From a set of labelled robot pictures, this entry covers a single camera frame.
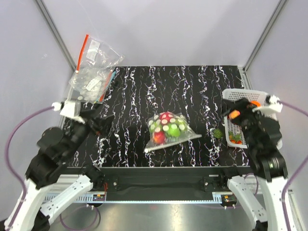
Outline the peach fruit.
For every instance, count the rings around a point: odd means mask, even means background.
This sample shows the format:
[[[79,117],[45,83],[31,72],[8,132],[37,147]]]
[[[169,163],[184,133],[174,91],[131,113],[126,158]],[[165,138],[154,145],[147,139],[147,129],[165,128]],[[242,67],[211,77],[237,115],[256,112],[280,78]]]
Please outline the peach fruit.
[[[228,118],[230,120],[235,119],[236,117],[238,117],[241,113],[238,110],[233,110],[232,112],[229,113]]]

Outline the clear bag with red zipper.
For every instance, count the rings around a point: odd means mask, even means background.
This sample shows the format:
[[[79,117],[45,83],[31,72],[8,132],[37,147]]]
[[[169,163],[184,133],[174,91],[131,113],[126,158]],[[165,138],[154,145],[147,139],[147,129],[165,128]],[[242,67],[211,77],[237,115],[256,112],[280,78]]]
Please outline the clear bag with red zipper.
[[[124,55],[117,52],[102,40],[85,35],[77,60],[75,73],[78,74],[84,68],[107,69],[121,63]]]

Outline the white plastic basket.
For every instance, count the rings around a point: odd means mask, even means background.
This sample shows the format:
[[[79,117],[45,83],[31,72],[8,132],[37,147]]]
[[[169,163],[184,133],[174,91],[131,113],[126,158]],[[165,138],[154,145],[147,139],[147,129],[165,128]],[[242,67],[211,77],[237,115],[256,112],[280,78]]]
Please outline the white plastic basket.
[[[272,119],[277,120],[277,113],[280,113],[282,111],[282,104],[278,104],[277,101],[279,100],[278,97],[274,97],[274,101],[270,100],[271,103],[274,103],[274,105],[269,105],[266,102],[266,98],[269,96],[268,93],[264,91],[258,91],[258,90],[245,90],[245,89],[225,89],[222,92],[222,97],[224,100],[229,100],[231,102],[235,102],[237,100],[240,100],[242,98],[246,98],[248,101],[256,101],[261,104],[260,111],[263,113],[265,117],[270,117]],[[226,134],[226,140],[227,145],[229,147],[234,148],[242,148],[247,149],[247,145],[245,142],[245,138],[243,135],[243,132],[241,130],[241,127],[232,123],[227,116],[224,116],[224,127],[225,127],[225,134]],[[231,138],[229,138],[229,134],[233,133],[233,135],[240,135],[241,138],[241,144],[236,144],[231,142]]]

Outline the green plastic leaf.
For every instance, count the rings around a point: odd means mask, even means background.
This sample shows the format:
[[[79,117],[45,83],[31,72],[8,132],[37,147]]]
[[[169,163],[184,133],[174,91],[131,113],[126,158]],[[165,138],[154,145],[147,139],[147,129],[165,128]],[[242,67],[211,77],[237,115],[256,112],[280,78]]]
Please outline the green plastic leaf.
[[[214,138],[222,139],[223,136],[224,136],[224,134],[223,134],[223,132],[220,129],[216,128],[216,129],[213,130],[213,137]]]

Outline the clear bag with coloured zippers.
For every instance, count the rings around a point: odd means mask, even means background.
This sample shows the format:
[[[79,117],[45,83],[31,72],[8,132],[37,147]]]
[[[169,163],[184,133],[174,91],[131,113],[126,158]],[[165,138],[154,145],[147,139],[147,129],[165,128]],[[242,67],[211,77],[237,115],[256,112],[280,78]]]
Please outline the clear bag with coloured zippers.
[[[75,72],[69,80],[73,89],[71,99],[81,102],[102,103],[114,77],[113,68],[85,67]]]

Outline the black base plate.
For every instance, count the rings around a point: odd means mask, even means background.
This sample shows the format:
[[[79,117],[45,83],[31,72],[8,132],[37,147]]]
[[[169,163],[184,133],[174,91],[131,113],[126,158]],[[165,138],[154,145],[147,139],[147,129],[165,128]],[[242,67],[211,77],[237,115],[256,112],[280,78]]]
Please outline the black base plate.
[[[103,167],[107,201],[161,202],[211,200],[230,193],[226,167]]]

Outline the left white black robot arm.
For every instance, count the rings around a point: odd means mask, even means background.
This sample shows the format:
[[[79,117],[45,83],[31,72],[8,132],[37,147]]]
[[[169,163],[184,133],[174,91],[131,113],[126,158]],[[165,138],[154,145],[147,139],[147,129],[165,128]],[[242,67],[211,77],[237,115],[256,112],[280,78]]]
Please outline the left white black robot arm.
[[[41,109],[22,120],[10,134],[5,146],[5,161],[9,171],[22,185],[22,192],[8,218],[1,221],[2,231],[47,231],[57,218],[81,195],[90,190],[106,190],[105,175],[98,167],[87,166],[81,175],[59,195],[48,202],[45,196],[67,168],[67,162],[75,155],[83,141],[93,133],[107,136],[114,115],[100,118],[98,108],[76,111],[71,118],[69,131],[59,127],[46,129],[38,140],[38,154],[31,160],[25,178],[22,179],[9,161],[9,146],[16,131],[31,118],[58,109],[53,105]]]

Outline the green bell pepper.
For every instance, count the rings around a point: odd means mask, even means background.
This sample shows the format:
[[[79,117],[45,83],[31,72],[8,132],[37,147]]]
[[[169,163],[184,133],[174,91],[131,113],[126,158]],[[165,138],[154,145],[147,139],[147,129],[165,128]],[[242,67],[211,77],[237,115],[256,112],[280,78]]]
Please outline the green bell pepper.
[[[151,134],[155,132],[160,132],[162,131],[162,125],[160,121],[154,121],[150,126],[149,126],[149,131]]]

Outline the red apple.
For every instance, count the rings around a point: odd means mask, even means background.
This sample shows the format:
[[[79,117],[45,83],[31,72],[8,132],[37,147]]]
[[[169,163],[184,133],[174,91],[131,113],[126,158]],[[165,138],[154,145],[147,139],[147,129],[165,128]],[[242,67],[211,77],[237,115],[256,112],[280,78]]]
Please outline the red apple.
[[[171,112],[162,112],[159,114],[161,122],[166,121],[168,123],[173,118],[175,118],[175,115]]]

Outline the red yellow pomegranate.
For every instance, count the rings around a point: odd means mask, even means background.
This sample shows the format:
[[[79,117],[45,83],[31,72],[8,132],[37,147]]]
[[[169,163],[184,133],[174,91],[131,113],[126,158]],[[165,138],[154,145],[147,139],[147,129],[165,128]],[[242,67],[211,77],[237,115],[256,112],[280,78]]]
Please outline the red yellow pomegranate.
[[[154,132],[153,141],[155,144],[163,144],[166,142],[166,136],[163,131]]]

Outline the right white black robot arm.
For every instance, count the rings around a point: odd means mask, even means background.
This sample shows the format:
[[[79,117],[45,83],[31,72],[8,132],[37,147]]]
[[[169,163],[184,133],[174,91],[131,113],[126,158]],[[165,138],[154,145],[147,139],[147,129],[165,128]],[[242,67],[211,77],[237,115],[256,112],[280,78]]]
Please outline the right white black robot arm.
[[[254,231],[295,231],[296,226],[289,202],[288,188],[308,163],[305,158],[292,176],[288,175],[285,158],[277,148],[282,138],[279,122],[269,117],[280,112],[284,102],[274,96],[266,105],[257,106],[247,98],[225,99],[222,116],[238,125],[248,148],[248,160],[253,175],[262,187],[265,206],[244,186],[244,177],[232,167],[218,179],[222,190],[231,190],[250,219]]]

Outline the black marble pattern mat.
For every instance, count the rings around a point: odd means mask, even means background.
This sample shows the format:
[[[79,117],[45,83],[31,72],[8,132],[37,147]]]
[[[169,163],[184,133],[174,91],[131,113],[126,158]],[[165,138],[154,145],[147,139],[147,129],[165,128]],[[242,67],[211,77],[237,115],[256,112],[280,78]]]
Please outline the black marble pattern mat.
[[[100,111],[100,116],[115,116],[109,136],[88,136],[68,165],[246,166],[247,150],[231,148],[212,134],[224,130],[222,92],[229,88],[243,88],[240,69],[233,65],[117,67]],[[165,111],[184,115],[201,137],[145,153],[146,122]]]

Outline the clear bag with white dots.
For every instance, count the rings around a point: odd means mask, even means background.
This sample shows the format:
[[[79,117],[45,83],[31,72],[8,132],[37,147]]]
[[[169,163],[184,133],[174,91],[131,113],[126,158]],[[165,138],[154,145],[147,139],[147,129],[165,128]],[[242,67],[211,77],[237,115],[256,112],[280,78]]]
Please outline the clear bag with white dots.
[[[166,111],[155,114],[147,120],[146,125],[150,133],[150,140],[145,146],[145,153],[178,145],[202,136],[193,131],[186,117],[181,113],[174,114]]]

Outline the orange fruit top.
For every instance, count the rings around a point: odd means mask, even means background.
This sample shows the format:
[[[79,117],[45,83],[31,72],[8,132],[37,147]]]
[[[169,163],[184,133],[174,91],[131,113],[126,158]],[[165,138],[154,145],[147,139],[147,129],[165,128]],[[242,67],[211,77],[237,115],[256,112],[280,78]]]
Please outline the orange fruit top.
[[[261,104],[259,102],[257,102],[257,101],[251,101],[250,103],[252,105],[256,106],[256,107],[260,107],[261,106]]]

